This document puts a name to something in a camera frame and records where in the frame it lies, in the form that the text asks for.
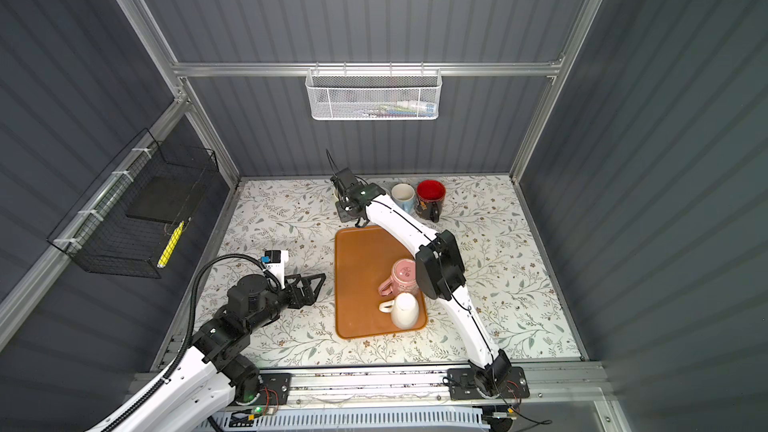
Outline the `light blue mug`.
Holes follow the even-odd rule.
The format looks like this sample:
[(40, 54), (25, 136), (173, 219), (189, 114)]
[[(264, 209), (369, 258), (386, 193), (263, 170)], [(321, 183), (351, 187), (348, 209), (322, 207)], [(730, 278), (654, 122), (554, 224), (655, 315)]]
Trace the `light blue mug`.
[(417, 195), (415, 189), (407, 183), (398, 183), (391, 188), (393, 201), (406, 214), (412, 214), (415, 210)]

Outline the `orange plastic tray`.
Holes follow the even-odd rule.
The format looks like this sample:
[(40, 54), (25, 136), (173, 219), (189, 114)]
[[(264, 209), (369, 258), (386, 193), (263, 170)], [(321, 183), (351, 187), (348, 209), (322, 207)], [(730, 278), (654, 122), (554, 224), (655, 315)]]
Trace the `orange plastic tray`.
[(390, 315), (379, 311), (381, 303), (396, 296), (381, 297), (379, 285), (390, 275), (393, 264), (412, 259), (411, 253), (384, 229), (374, 226), (347, 228), (335, 236), (336, 332), (344, 339), (367, 338), (419, 330), (427, 324), (424, 295), (414, 295), (420, 314), (416, 325), (398, 329)]

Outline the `black skull pattern mug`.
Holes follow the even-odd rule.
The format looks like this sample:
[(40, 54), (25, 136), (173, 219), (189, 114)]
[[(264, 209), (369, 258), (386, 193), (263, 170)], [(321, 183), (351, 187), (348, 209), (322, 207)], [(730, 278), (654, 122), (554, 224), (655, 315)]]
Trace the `black skull pattern mug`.
[(438, 180), (428, 179), (416, 187), (416, 213), (419, 217), (437, 223), (440, 220), (446, 196), (446, 187)]

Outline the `pink ghost mug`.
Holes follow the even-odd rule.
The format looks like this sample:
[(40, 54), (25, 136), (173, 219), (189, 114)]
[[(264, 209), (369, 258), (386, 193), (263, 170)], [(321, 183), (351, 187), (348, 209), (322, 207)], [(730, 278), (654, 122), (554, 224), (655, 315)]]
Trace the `pink ghost mug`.
[(378, 287), (381, 297), (396, 296), (408, 292), (416, 295), (419, 287), (416, 280), (416, 264), (412, 259), (400, 259), (396, 261), (390, 275)]

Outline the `white cream mug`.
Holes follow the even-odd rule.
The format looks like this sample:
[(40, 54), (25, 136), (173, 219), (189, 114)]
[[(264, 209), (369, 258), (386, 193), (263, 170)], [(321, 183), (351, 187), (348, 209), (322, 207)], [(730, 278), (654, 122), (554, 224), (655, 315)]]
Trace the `white cream mug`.
[(378, 309), (389, 314), (392, 323), (400, 330), (413, 328), (420, 314), (419, 303), (409, 292), (402, 292), (394, 299), (381, 303)]

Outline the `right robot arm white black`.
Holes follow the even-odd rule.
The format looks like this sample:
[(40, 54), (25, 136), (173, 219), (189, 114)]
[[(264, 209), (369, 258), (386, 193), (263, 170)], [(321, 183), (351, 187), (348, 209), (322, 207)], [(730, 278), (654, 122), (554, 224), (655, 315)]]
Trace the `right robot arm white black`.
[(466, 286), (465, 264), (454, 235), (438, 232), (407, 214), (376, 183), (355, 175), (331, 178), (340, 220), (377, 225), (413, 256), (416, 282), (428, 298), (441, 304), (463, 340), (478, 391), (495, 398), (505, 389), (512, 365), (488, 332)]

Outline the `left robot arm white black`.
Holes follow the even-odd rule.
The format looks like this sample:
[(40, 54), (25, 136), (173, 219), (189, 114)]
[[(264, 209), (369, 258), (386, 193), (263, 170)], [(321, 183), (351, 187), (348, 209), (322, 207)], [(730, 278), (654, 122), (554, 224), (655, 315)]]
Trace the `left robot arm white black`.
[(172, 363), (92, 429), (192, 431), (232, 402), (255, 402), (263, 388), (260, 371), (242, 354), (252, 332), (286, 309), (313, 305), (325, 280), (323, 273), (292, 274), (283, 282), (270, 272), (241, 278)]

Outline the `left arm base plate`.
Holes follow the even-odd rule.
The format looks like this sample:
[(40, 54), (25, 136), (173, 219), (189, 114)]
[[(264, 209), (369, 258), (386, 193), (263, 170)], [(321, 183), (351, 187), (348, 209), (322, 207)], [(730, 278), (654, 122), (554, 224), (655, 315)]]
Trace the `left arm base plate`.
[(292, 375), (289, 373), (260, 373), (236, 387), (235, 402), (246, 407), (278, 407), (288, 401)]

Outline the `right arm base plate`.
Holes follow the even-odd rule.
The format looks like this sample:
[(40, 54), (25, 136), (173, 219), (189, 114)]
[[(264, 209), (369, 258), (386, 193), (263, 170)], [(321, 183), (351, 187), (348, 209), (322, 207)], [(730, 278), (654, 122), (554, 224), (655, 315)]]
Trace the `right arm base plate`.
[(519, 401), (530, 397), (528, 381), (521, 367), (503, 374), (472, 368), (450, 368), (442, 377), (452, 400), (505, 399)]

